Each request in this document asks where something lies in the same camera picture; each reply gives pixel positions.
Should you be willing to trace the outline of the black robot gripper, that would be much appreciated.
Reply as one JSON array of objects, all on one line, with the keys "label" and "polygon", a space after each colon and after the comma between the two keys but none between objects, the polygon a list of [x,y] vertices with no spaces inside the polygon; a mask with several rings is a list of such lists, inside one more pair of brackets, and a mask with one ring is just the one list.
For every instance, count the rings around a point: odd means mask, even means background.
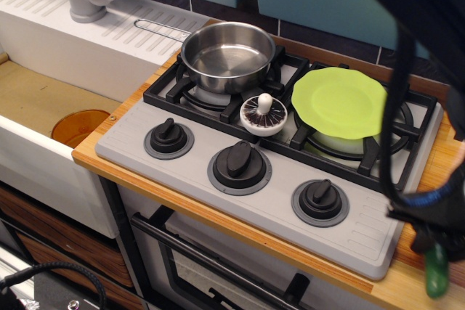
[{"label": "black robot gripper", "polygon": [[[446,232],[456,233],[446,238],[445,249],[449,262],[463,261],[464,251],[464,164],[459,165],[441,187],[429,192],[400,195],[386,190],[397,213],[421,224],[428,224]],[[416,236],[411,250],[424,254],[436,242],[427,226],[413,225]]]}]

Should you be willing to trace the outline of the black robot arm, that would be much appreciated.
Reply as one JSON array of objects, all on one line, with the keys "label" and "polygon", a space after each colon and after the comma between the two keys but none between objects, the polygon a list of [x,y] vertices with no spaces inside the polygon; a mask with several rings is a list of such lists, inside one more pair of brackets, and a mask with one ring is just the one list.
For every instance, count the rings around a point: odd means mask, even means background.
[{"label": "black robot arm", "polygon": [[382,192],[389,216],[409,222],[417,232],[411,248],[426,253],[439,245],[449,261],[464,259],[464,165],[440,188],[401,195],[392,183],[391,145],[394,117],[408,88],[416,44],[445,71],[451,88],[448,113],[458,138],[464,138],[464,0],[377,0],[397,22],[397,61],[392,72],[381,131]]}]

